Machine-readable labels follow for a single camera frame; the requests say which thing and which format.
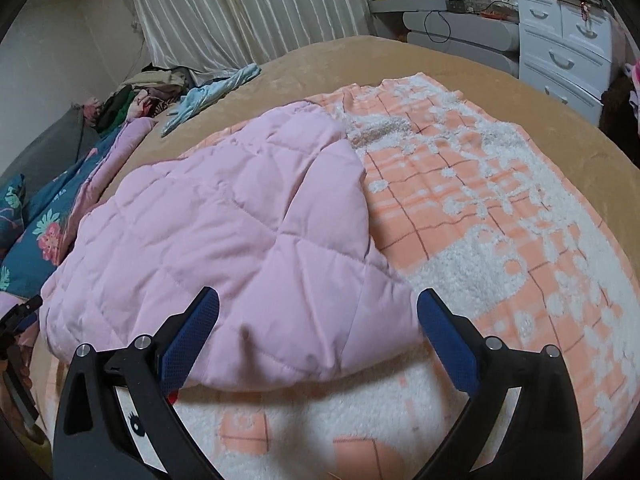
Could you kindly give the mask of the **pink quilted jacket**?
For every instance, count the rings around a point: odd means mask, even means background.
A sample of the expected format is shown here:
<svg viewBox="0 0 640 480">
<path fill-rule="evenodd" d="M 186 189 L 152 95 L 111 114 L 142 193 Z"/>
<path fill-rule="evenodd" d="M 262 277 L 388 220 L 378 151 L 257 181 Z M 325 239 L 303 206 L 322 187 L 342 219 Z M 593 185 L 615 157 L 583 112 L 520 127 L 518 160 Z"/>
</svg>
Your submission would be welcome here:
<svg viewBox="0 0 640 480">
<path fill-rule="evenodd" d="M 398 356 L 423 339 L 416 294 L 372 240 L 363 179 L 344 126 L 309 102 L 134 170 L 43 285 L 44 340 L 62 361 L 119 349 L 211 287 L 194 384 L 265 391 Z"/>
</svg>

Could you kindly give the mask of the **pile of mixed clothes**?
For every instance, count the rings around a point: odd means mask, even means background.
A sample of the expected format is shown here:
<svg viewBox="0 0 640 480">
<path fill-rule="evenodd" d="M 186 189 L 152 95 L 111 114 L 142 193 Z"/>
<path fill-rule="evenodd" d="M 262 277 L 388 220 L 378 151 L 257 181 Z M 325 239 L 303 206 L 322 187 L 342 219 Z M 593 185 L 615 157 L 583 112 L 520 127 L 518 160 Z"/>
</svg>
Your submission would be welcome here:
<svg viewBox="0 0 640 480">
<path fill-rule="evenodd" d="M 85 122 L 107 136 L 134 118 L 156 117 L 196 87 L 195 74 L 179 66 L 161 70 L 153 65 L 131 76 L 104 101 L 91 99 L 82 106 Z"/>
</svg>

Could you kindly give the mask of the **blue floral pink quilt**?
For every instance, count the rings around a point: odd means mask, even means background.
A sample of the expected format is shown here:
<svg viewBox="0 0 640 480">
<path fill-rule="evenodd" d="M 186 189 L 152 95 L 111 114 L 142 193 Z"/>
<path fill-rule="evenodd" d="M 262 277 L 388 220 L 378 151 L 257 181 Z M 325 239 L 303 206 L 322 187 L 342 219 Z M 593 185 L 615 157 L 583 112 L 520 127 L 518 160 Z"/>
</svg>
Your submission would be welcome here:
<svg viewBox="0 0 640 480">
<path fill-rule="evenodd" d="M 26 205 L 25 232 L 1 263 L 4 294 L 29 298 L 40 292 L 70 251 L 82 217 L 155 125 L 149 117 L 125 122 L 32 196 Z"/>
</svg>

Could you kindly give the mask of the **orange white plaid blanket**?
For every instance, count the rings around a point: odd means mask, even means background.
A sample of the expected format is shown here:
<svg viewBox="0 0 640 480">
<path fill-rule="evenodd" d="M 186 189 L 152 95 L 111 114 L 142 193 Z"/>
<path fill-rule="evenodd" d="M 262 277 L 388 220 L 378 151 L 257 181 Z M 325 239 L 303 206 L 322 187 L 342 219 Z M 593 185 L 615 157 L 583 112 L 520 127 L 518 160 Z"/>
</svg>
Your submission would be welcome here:
<svg viewBox="0 0 640 480">
<path fill-rule="evenodd" d="M 43 286 L 69 361 L 155 332 L 201 288 L 220 320 L 177 410 L 230 479 L 407 479 L 466 397 L 412 302 L 435 289 L 565 358 L 591 474 L 639 402 L 639 284 L 519 126 L 423 74 L 319 94 L 128 172 Z"/>
</svg>

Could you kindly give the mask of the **grey pillow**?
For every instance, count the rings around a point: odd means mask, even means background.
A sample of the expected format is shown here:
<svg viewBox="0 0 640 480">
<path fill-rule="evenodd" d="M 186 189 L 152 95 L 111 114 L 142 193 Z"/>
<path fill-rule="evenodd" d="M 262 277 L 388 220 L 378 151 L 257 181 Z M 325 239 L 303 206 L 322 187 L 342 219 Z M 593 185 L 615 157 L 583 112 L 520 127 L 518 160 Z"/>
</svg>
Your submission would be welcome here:
<svg viewBox="0 0 640 480">
<path fill-rule="evenodd" d="M 1 175 L 1 185 L 7 185 L 21 174 L 26 197 L 32 197 L 64 170 L 83 159 L 99 140 L 96 130 L 85 120 L 84 109 L 80 105 L 72 105 L 9 164 Z"/>
</svg>

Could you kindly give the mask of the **light blue striped garment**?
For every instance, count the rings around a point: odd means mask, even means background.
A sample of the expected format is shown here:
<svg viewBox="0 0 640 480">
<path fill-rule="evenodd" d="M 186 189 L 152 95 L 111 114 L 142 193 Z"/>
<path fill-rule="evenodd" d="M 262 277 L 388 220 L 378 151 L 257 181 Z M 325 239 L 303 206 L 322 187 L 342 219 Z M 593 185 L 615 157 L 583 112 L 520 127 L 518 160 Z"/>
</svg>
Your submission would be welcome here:
<svg viewBox="0 0 640 480">
<path fill-rule="evenodd" d="M 167 114 L 169 119 L 163 126 L 162 137 L 168 136 L 180 125 L 206 110 L 207 107 L 216 104 L 230 92 L 255 79 L 261 72 L 260 67 L 252 63 L 240 68 L 226 79 L 191 89 L 180 99 L 177 107 Z"/>
</svg>

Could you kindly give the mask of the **pink yellow cloth bundle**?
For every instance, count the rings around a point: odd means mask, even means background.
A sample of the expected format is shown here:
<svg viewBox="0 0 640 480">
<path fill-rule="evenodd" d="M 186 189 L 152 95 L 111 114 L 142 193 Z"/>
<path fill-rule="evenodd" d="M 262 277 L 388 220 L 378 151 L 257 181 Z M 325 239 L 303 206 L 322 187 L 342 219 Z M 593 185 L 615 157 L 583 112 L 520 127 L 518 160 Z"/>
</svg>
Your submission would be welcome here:
<svg viewBox="0 0 640 480">
<path fill-rule="evenodd" d="M 634 117 L 640 122 L 640 61 L 634 64 L 626 64 L 624 72 L 631 82 L 629 103 L 634 110 Z"/>
</svg>

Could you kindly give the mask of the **white drawer dresser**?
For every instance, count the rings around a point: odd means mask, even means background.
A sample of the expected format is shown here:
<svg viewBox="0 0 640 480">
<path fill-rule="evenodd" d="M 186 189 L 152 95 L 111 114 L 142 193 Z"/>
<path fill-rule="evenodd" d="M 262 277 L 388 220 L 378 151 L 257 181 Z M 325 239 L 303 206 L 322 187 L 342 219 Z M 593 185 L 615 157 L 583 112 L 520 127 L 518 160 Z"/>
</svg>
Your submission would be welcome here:
<svg viewBox="0 0 640 480">
<path fill-rule="evenodd" d="M 624 34 L 608 10 L 577 0 L 516 0 L 520 81 L 597 125 L 625 58 Z"/>
</svg>

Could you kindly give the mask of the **white striped curtain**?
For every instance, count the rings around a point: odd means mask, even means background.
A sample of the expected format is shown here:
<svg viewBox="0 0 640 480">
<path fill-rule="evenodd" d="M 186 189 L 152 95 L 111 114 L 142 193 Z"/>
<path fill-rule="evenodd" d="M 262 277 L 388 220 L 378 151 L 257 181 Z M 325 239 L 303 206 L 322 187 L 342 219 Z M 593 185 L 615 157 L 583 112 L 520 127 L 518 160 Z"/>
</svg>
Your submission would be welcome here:
<svg viewBox="0 0 640 480">
<path fill-rule="evenodd" d="M 213 77 L 373 32 L 368 0 L 132 1 L 154 65 Z"/>
</svg>

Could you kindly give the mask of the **grey curved wall shelf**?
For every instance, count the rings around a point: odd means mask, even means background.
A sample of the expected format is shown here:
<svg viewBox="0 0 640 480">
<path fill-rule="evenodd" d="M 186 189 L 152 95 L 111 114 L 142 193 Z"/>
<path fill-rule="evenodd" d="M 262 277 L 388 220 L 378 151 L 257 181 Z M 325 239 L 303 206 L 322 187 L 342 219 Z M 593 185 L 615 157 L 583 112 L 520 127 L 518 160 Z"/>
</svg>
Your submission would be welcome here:
<svg viewBox="0 0 640 480">
<path fill-rule="evenodd" d="M 467 58 L 513 77 L 520 71 L 518 25 L 447 10 L 447 0 L 372 0 L 378 36 Z"/>
</svg>

